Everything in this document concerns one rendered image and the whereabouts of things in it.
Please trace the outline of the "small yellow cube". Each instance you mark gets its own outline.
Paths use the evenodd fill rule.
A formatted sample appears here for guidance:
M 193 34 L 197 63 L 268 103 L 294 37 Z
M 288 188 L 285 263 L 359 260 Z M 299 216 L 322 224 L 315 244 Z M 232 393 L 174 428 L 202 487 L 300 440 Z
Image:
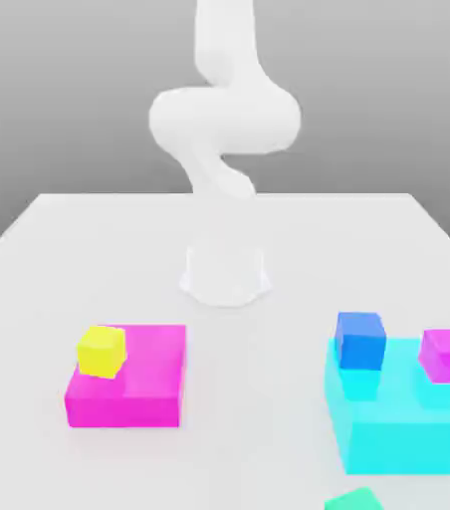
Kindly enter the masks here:
M 81 374 L 114 379 L 126 360 L 124 329 L 90 326 L 77 344 L 77 355 Z

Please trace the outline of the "small magenta cube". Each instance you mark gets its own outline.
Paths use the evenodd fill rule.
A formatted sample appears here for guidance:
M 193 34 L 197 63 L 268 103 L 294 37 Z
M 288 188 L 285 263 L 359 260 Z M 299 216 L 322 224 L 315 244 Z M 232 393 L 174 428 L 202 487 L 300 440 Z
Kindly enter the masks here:
M 425 330 L 418 361 L 432 383 L 450 383 L 450 329 Z

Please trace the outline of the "small green cube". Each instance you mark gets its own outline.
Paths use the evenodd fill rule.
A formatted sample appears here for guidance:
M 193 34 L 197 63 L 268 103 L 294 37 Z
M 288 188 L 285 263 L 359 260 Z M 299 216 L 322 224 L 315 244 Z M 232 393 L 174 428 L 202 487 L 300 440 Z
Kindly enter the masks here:
M 371 489 L 361 487 L 325 502 L 324 510 L 384 510 Z

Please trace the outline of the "small blue cube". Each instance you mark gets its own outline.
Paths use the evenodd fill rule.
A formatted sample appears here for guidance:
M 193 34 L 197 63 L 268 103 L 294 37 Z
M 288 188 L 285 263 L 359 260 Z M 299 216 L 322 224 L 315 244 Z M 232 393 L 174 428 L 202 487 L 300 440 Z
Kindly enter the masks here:
M 380 371 L 386 348 L 386 332 L 373 312 L 339 312 L 335 345 L 343 370 Z

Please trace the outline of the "large magenta box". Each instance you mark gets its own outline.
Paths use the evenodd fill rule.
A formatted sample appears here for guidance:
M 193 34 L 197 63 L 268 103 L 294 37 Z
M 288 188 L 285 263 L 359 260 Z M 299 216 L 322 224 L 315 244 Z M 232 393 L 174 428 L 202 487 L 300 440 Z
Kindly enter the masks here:
M 125 333 L 126 360 L 112 379 L 75 369 L 65 406 L 71 427 L 176 428 L 181 422 L 186 364 L 183 325 L 115 324 Z

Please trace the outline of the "large cyan box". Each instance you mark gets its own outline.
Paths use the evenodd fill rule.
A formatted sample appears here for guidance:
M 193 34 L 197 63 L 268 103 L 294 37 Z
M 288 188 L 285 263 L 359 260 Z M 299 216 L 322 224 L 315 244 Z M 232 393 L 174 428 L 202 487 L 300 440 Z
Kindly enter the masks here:
M 450 384 L 434 384 L 417 339 L 390 339 L 378 371 L 343 370 L 328 343 L 324 387 L 351 475 L 450 475 Z

